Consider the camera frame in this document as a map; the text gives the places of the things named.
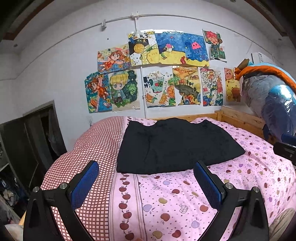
patterned bedspread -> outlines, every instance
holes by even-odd
[[[287,207],[295,208],[296,179],[290,161],[276,156],[269,143],[245,130],[210,118],[193,122],[204,119],[224,128],[246,150],[234,160],[210,166],[212,173],[236,188],[250,190],[258,186],[269,224]],[[57,188],[61,182],[69,182],[90,160],[95,160],[100,166],[99,176],[82,207],[76,210],[95,240],[198,240],[216,210],[210,207],[192,170],[154,175],[116,172],[120,143],[130,120],[144,125],[155,123],[130,117],[97,122],[77,140],[73,151],[54,162],[41,188]],[[65,240],[71,240],[57,208],[53,207],[53,212]],[[239,208],[221,240],[230,236],[238,215]]]

silver bolt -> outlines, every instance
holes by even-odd
[[[60,189],[65,189],[68,186],[67,183],[62,183],[59,187]]]
[[[258,187],[253,187],[253,190],[254,190],[255,192],[260,192],[260,189],[259,189]]]
[[[232,189],[233,188],[233,185],[231,183],[226,183],[225,186],[228,188],[228,189]]]
[[[39,187],[34,187],[33,188],[33,192],[38,192],[39,191]]]

children's drawing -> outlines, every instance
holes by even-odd
[[[220,45],[223,42],[220,34],[205,30],[203,30],[203,33],[206,43],[211,44],[211,59],[226,62],[224,47]]]
[[[181,33],[185,46],[186,63],[194,66],[209,66],[209,57],[203,36]]]
[[[185,64],[185,46],[180,32],[164,31],[155,33],[162,64]]]
[[[134,70],[109,74],[112,111],[139,109],[137,75]]]
[[[101,74],[124,70],[130,66],[128,44],[98,52],[98,72]]]
[[[224,68],[226,101],[240,102],[239,81],[234,77],[234,69]]]
[[[159,63],[160,56],[153,30],[129,34],[128,46],[132,66]]]
[[[179,105],[200,104],[200,78],[197,67],[173,66],[174,85],[181,95]]]
[[[108,75],[95,72],[84,82],[89,113],[112,110]]]
[[[173,73],[151,72],[144,77],[147,107],[175,106],[175,89]]]
[[[202,79],[203,106],[223,105],[221,72],[213,69],[200,69]]]

colorful poster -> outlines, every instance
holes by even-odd
[[[175,89],[172,69],[170,72],[155,71],[144,77],[147,107],[175,106]]]
[[[181,33],[164,31],[155,33],[156,42],[162,64],[185,64],[185,46],[181,39]]]
[[[186,63],[194,66],[209,66],[209,57],[203,36],[181,33],[185,46]]]
[[[226,101],[240,102],[239,81],[234,77],[234,69],[224,68]]]
[[[223,42],[220,34],[205,30],[203,30],[203,33],[206,43],[211,45],[211,59],[217,59],[227,62],[224,47],[220,45]]]
[[[200,78],[197,67],[173,66],[174,85],[181,95],[179,105],[200,104]]]
[[[89,113],[112,110],[108,74],[95,72],[84,82]]]
[[[134,70],[123,70],[108,74],[112,111],[140,108],[137,75]]]
[[[131,66],[157,64],[160,61],[158,46],[153,30],[128,35]]]
[[[98,72],[111,73],[131,66],[128,44],[98,52]]]
[[[200,69],[202,80],[203,106],[223,105],[221,72],[213,69]]]

folded black cloth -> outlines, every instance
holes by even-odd
[[[170,118],[152,126],[130,121],[117,158],[117,172],[155,174],[192,169],[234,159],[245,150],[208,120],[199,124]]]

